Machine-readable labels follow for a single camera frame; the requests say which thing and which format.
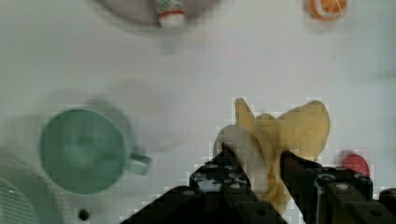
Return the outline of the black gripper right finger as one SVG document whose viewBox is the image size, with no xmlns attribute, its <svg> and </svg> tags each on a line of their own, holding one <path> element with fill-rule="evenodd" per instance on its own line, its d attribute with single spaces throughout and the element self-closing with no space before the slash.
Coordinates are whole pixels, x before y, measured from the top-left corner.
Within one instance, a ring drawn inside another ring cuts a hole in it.
<svg viewBox="0 0 396 224">
<path fill-rule="evenodd" d="M 344 167 L 324 167 L 282 153 L 281 177 L 305 224 L 396 224 L 395 189 L 374 198 L 374 183 Z"/>
</svg>

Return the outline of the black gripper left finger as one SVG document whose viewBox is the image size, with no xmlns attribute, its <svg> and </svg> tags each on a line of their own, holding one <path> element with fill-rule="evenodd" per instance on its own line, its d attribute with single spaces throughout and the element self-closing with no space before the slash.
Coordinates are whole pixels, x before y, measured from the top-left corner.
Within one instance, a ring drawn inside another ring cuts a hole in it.
<svg viewBox="0 0 396 224">
<path fill-rule="evenodd" d="M 197 169 L 187 186 L 169 189 L 121 224 L 287 224 L 251 189 L 248 176 L 226 144 Z"/>
</svg>

